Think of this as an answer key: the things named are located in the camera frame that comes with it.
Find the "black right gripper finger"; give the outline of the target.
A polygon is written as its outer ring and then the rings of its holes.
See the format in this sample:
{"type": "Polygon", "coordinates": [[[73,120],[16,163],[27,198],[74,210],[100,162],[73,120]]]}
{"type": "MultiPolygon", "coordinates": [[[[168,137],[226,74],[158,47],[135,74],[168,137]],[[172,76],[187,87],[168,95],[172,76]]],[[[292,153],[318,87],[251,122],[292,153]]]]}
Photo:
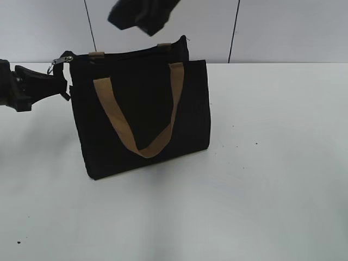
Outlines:
{"type": "Polygon", "coordinates": [[[138,27],[148,36],[168,22],[179,0],[120,0],[112,7],[108,22],[120,30],[138,27]]]}

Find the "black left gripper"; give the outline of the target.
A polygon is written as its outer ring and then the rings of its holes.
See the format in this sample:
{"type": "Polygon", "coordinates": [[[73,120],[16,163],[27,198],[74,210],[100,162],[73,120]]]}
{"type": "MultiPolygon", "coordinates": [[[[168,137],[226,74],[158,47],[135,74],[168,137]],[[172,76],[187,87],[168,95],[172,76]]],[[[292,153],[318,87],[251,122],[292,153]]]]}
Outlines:
{"type": "Polygon", "coordinates": [[[32,104],[61,95],[70,100],[67,93],[67,80],[50,74],[31,72],[23,66],[15,66],[12,71],[10,63],[1,59],[1,105],[15,109],[17,112],[32,110],[32,104]],[[25,77],[29,75],[29,96],[26,93],[25,77]]]}

